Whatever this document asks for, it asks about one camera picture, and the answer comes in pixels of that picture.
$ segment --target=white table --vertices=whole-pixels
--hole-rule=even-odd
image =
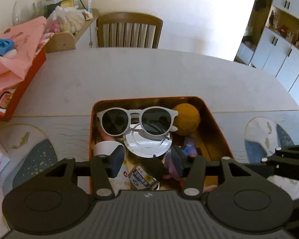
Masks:
[[[15,116],[90,115],[108,99],[198,96],[211,112],[299,110],[272,76],[194,53],[97,48],[48,54]]]
[[[0,174],[0,215],[3,184],[12,187],[6,180],[24,161],[26,148],[48,138],[58,160],[88,160],[90,115],[100,100],[198,96],[240,162],[248,162],[244,132],[257,116],[274,119],[299,143],[298,105],[274,77],[246,65],[194,53],[138,48],[73,50],[46,57],[12,120],[0,123],[0,141],[13,159]],[[26,131],[29,141],[16,152],[11,145],[18,144]],[[79,185],[88,191],[87,179],[79,180]],[[299,185],[293,193],[299,196]],[[0,218],[0,237],[7,231]]]

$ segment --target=white wall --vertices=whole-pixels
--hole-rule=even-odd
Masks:
[[[0,31],[11,25],[14,1],[5,0],[5,6],[0,6]],[[92,3],[100,14],[133,11],[161,18],[164,23],[159,48],[233,60],[254,0],[92,0]]]

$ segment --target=wooden shelf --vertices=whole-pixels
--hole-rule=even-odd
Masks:
[[[270,29],[272,32],[276,33],[276,34],[279,35],[281,38],[283,38],[285,41],[287,41],[287,42],[288,42],[290,45],[292,45],[294,48],[296,48],[297,50],[299,50],[299,48],[297,48],[295,44],[289,42],[286,38],[284,38],[283,36],[281,36],[281,34],[279,33],[278,30],[273,29],[273,28],[270,28],[270,27],[267,27],[267,26],[266,26],[265,28]]]
[[[75,49],[75,44],[83,35],[83,33],[90,27],[90,25],[98,18],[98,10],[92,9],[93,19],[86,21],[83,27],[74,36],[71,33],[62,32],[56,33],[49,42],[44,46],[45,53],[52,53],[65,50]]]

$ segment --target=pink bag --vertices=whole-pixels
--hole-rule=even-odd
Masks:
[[[27,23],[8,28],[0,38],[14,41],[17,55],[13,59],[0,56],[0,92],[22,82],[32,65],[34,53],[42,37],[46,19],[38,17]]]

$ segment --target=wooden chair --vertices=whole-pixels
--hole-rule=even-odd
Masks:
[[[134,46],[134,25],[135,24],[139,24],[137,47],[142,47],[141,39],[142,39],[142,25],[143,24],[147,25],[144,47],[145,48],[148,47],[150,26],[155,26],[155,33],[154,33],[152,48],[158,47],[158,42],[159,42],[159,38],[161,35],[162,27],[163,27],[163,21],[161,19],[154,17],[152,15],[149,15],[149,14],[126,13],[126,12],[110,13],[110,14],[100,16],[97,19],[97,21],[96,21],[96,26],[98,28],[97,41],[98,41],[99,47],[104,47],[104,25],[105,24],[109,24],[109,35],[108,35],[109,47],[112,47],[112,24],[116,24],[115,47],[119,47],[120,23],[124,23],[123,47],[126,47],[127,23],[132,24],[129,47]]]

